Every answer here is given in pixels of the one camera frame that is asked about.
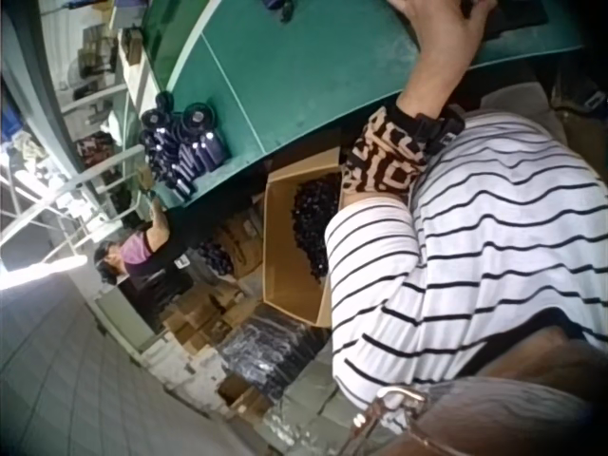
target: open cardboard box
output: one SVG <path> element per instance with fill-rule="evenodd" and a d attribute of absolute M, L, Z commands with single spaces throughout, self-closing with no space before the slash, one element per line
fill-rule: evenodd
<path fill-rule="evenodd" d="M 332 325 L 329 280 L 311 275 L 306 254 L 295 245 L 292 208 L 300 183 L 340 171 L 340 148 L 276 170 L 268 177 L 264 211 L 264 302 L 305 323 Z"/>

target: wristwatch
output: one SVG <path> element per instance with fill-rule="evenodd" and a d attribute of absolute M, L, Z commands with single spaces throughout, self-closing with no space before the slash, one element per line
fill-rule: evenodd
<path fill-rule="evenodd" d="M 426 156 L 439 153 L 465 129 L 465 120 L 450 107 L 444 108 L 439 119 L 431 119 L 424 114 L 413 118 L 392 104 L 388 118 L 414 139 L 410 145 L 421 144 Z"/>

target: black and white striped shirt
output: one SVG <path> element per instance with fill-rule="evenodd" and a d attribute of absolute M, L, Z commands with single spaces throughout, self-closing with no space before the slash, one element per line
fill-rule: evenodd
<path fill-rule="evenodd" d="M 385 385 L 454 378 L 550 308 L 608 351 L 608 192 L 542 127 L 468 119 L 409 208 L 365 199 L 326 231 L 333 375 L 358 407 Z"/>

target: leopard print sleeve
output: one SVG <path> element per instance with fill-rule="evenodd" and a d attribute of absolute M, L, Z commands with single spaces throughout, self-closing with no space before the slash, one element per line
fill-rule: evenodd
<path fill-rule="evenodd" d="M 380 192 L 405 197 L 427 167 L 425 144 L 416 142 L 382 107 L 370 117 L 344 165 L 345 193 Z"/>

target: hand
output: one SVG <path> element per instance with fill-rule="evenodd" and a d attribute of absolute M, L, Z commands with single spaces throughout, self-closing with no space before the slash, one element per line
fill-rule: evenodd
<path fill-rule="evenodd" d="M 403 112 L 439 117 L 477 53 L 496 1 L 477 0 L 466 19 L 460 0 L 389 0 L 407 16 L 420 44 L 420 59 L 397 100 Z"/>
<path fill-rule="evenodd" d="M 470 66 L 484 38 L 488 14 L 497 0 L 477 0 L 466 19 L 461 0 L 389 0 L 411 22 L 421 60 L 460 78 Z"/>
<path fill-rule="evenodd" d="M 150 204 L 150 218 L 154 219 L 157 214 L 162 214 L 162 205 L 159 197 L 152 199 L 152 204 Z"/>

